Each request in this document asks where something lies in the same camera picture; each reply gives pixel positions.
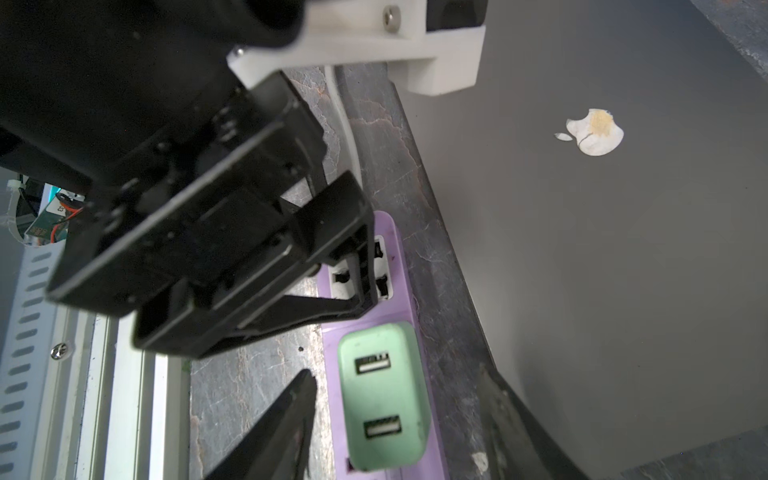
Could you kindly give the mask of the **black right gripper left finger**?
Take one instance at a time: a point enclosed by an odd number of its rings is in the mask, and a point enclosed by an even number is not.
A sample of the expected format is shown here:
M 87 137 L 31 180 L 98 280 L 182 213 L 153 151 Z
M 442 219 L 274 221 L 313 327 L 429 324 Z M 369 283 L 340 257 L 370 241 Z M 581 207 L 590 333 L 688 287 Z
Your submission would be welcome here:
M 209 480 L 303 479 L 308 471 L 317 381 L 301 370 Z

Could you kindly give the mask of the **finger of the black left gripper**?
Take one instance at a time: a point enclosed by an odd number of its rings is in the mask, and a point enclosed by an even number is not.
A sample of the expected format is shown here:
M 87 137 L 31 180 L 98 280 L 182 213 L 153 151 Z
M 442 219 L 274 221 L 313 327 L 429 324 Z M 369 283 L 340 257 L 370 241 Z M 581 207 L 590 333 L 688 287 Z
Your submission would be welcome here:
M 279 240 L 289 239 L 304 249 L 317 266 L 346 264 L 353 288 L 349 299 L 304 297 L 292 295 L 290 290 L 286 292 L 288 296 L 307 301 L 306 306 L 290 310 L 308 316 L 308 321 L 298 327 L 356 319 L 376 305 L 373 233 L 372 205 L 354 176 L 345 173 L 291 216 L 287 230 L 276 240 L 257 248 L 264 250 Z

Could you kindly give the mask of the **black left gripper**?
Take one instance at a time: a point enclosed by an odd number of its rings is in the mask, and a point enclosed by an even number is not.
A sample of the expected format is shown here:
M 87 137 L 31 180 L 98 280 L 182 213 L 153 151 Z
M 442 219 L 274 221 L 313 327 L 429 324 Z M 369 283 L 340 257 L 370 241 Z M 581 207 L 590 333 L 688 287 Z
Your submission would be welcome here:
M 322 128 L 283 73 L 248 87 L 227 62 L 291 45 L 305 14 L 302 1 L 2 3 L 1 165 L 85 198 L 53 300 L 112 315 L 149 301 L 133 345 L 192 359 L 308 321 L 286 292 L 318 263 L 289 239 L 250 253 L 283 225 L 278 198 L 321 169 Z

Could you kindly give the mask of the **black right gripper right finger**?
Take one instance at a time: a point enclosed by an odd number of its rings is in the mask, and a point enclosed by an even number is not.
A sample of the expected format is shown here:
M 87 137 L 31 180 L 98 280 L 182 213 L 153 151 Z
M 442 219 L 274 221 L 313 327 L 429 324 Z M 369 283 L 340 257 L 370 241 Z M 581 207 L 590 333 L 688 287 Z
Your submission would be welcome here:
M 493 479 L 585 479 L 493 367 L 477 382 L 483 441 Z

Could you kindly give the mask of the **green usb charger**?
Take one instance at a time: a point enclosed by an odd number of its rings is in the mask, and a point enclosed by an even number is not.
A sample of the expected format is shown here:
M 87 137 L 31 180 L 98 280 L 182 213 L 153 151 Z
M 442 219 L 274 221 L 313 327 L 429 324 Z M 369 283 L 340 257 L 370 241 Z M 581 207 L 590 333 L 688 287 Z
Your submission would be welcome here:
M 337 353 L 352 467 L 373 472 L 418 463 L 432 412 L 414 327 L 396 322 L 348 333 Z

